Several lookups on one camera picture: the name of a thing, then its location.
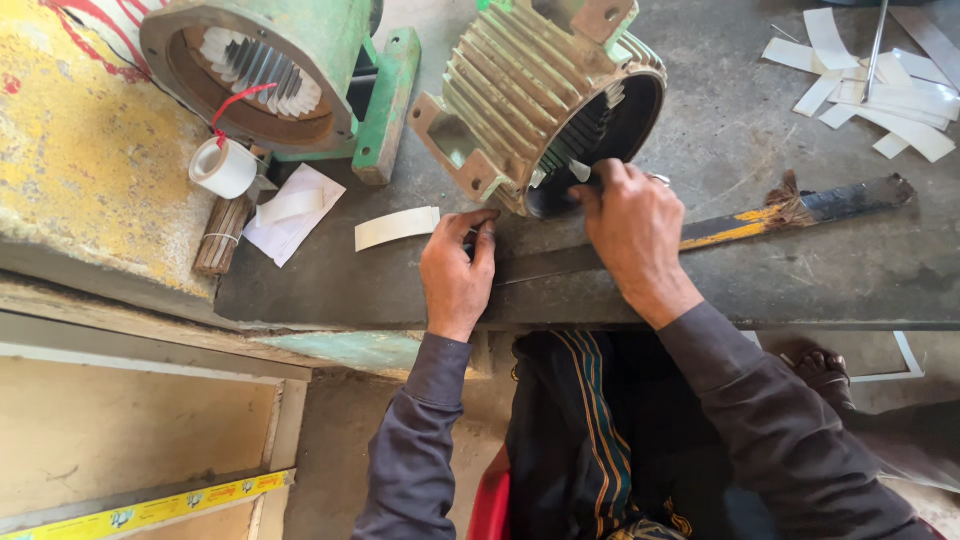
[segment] yellow label strip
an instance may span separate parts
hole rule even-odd
[[[97,540],[164,520],[179,518],[293,483],[294,470],[237,480],[166,499],[124,506],[67,521],[0,535],[0,540]]]

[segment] roll of tape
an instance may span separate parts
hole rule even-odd
[[[190,161],[190,180],[224,199],[243,195],[256,178],[256,156],[239,142],[227,139],[223,150],[217,138],[205,142]]]

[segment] concrete workbench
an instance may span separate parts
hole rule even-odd
[[[475,17],[473,0],[418,0],[391,5],[389,25],[413,25],[423,58],[415,96],[437,94],[445,63]],[[909,149],[888,160],[871,146],[886,132],[861,119],[834,131],[791,109],[816,76],[761,61],[778,25],[806,41],[803,10],[827,4],[783,0],[641,2],[630,28],[663,58],[669,75],[660,122],[636,163],[670,177],[694,222],[754,209],[782,173],[800,188],[826,190],[894,172],[918,198],[907,209],[777,233],[682,256],[704,296],[743,329],[787,324],[861,330],[960,329],[960,152],[936,164]],[[960,3],[924,8],[960,43]],[[877,10],[836,9],[851,53],[868,56]],[[380,35],[386,34],[381,29]],[[919,52],[895,20],[883,52]],[[951,124],[947,135],[960,139]],[[311,163],[347,193],[280,269],[249,242],[223,279],[216,311],[250,328],[422,330],[426,309],[420,252],[427,237],[356,254],[353,228],[404,209],[476,209],[406,129],[393,183],[361,184],[348,162]],[[277,180],[296,168],[285,165]],[[495,201],[493,208],[502,208]],[[582,215],[498,222],[497,258],[515,258],[587,242]],[[545,325],[638,326],[606,271],[497,287],[482,321],[489,329]]]

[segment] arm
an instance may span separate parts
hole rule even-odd
[[[370,442],[367,505],[352,540],[453,540],[453,424],[477,320],[493,282],[495,210],[444,216],[420,261],[429,326],[410,378]],[[480,233],[472,238],[471,228]],[[476,244],[473,261],[464,242]]]
[[[655,330],[730,447],[738,483],[787,537],[932,538],[876,480],[876,461],[833,410],[704,301],[680,266],[684,205],[632,165],[597,165],[601,195],[573,188],[587,233],[626,300]]]

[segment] foot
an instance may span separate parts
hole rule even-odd
[[[834,351],[812,347],[802,354],[794,372],[834,410],[856,409],[850,396],[847,361]]]

